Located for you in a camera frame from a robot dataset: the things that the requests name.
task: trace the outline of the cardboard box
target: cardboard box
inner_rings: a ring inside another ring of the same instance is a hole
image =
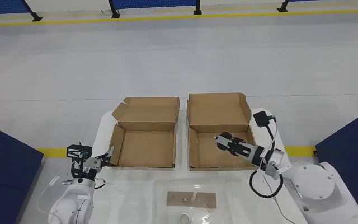
[[[250,162],[220,150],[214,139],[226,131],[255,143],[249,126],[251,110],[244,94],[189,94],[187,117],[191,171],[256,169]]]
[[[112,113],[110,163],[118,167],[175,166],[179,97],[125,98]]]

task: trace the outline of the blue panel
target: blue panel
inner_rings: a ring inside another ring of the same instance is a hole
[[[0,155],[0,185],[27,191],[44,154],[0,132]]]
[[[0,0],[0,14],[29,12],[22,0]]]
[[[315,146],[319,162],[328,162],[337,170],[356,202],[358,202],[357,138],[358,119],[355,119]]]
[[[15,224],[17,215],[25,200],[26,191],[11,189],[0,185],[0,220],[1,224]]]
[[[290,2],[307,2],[307,1],[316,1],[316,0],[290,0]]]
[[[195,0],[113,0],[116,9],[195,6]]]

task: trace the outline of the black post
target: black post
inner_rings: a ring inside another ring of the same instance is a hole
[[[36,12],[33,12],[31,10],[30,6],[26,3],[25,0],[22,0],[22,4],[26,7],[26,9],[29,11],[29,13],[33,16],[33,18],[34,18],[32,20],[33,22],[39,22],[43,19],[42,17],[39,17]]]
[[[200,0],[196,0],[196,10],[194,10],[194,15],[201,15],[201,10],[200,10]]]
[[[281,8],[277,8],[277,10],[279,11],[279,12],[288,12],[288,10],[287,10],[287,4],[290,2],[290,0],[285,0],[283,3],[282,3],[282,5],[281,5]]]
[[[119,14],[116,8],[114,7],[113,0],[108,0],[108,2],[110,3],[111,6],[112,18],[119,18],[121,14]]]

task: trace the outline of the white table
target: white table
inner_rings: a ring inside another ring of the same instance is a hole
[[[265,109],[252,109],[252,113]],[[113,126],[116,120],[111,112],[106,113],[98,128],[96,140],[93,144],[93,156],[104,154],[110,144]],[[196,177],[223,177],[227,182],[225,191],[228,195],[228,204],[232,214],[233,224],[259,224],[290,223],[285,220],[273,199],[263,199],[255,195],[249,188],[248,180],[252,171],[210,171],[190,172],[187,163],[187,126],[186,111],[181,110],[178,119],[176,167],[173,171],[162,170],[134,170],[119,167],[104,167],[97,175],[107,182],[105,187],[98,189],[94,194],[95,208],[93,210],[91,224],[150,224],[152,223],[152,201],[153,182],[155,180],[166,180],[174,178],[196,178]],[[266,128],[259,128],[251,119],[250,125],[257,144],[268,146],[270,136]],[[275,125],[270,124],[272,132]],[[284,150],[280,135],[276,136],[276,148]],[[279,180],[274,181],[266,178],[273,189],[276,189]],[[261,172],[253,179],[253,186],[263,194],[270,194],[269,188],[263,180]],[[293,198],[283,186],[277,195],[277,201],[283,214],[296,224],[307,224],[301,211]]]

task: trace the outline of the yellow stripe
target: yellow stripe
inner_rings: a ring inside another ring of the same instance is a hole
[[[66,158],[66,148],[37,148],[47,158]],[[312,157],[314,146],[286,146],[285,150],[292,157]]]
[[[286,146],[286,153],[292,157],[312,157],[314,146]]]
[[[73,14],[73,15],[39,15],[42,17],[83,17],[83,16],[103,16],[101,13],[93,13],[93,14]],[[30,18],[33,19],[32,16],[4,16],[0,17],[0,20],[21,20]]]
[[[101,18],[93,20],[63,20],[63,21],[40,21],[40,22],[9,22],[0,26],[25,26],[25,25],[48,25],[48,24],[83,24],[93,22],[134,22],[150,20],[179,20],[191,18],[226,18],[226,17],[261,17],[261,16],[302,16],[321,14],[346,14],[358,13],[358,10],[324,10],[308,12],[269,12],[269,13],[235,13],[235,14],[213,14],[213,15],[189,15],[189,16],[158,16],[158,17],[137,17],[137,18]]]
[[[307,4],[302,6],[292,6],[288,5],[287,8],[310,8],[310,7],[333,7],[333,6],[358,6],[358,3],[333,3],[333,4]],[[219,11],[219,10],[259,10],[265,8],[274,8],[278,6],[249,6],[249,7],[232,7],[232,8],[203,8],[202,11]],[[162,12],[191,12],[193,10],[156,10],[151,11],[153,13],[162,13]]]
[[[66,158],[66,148],[37,148],[47,158]]]

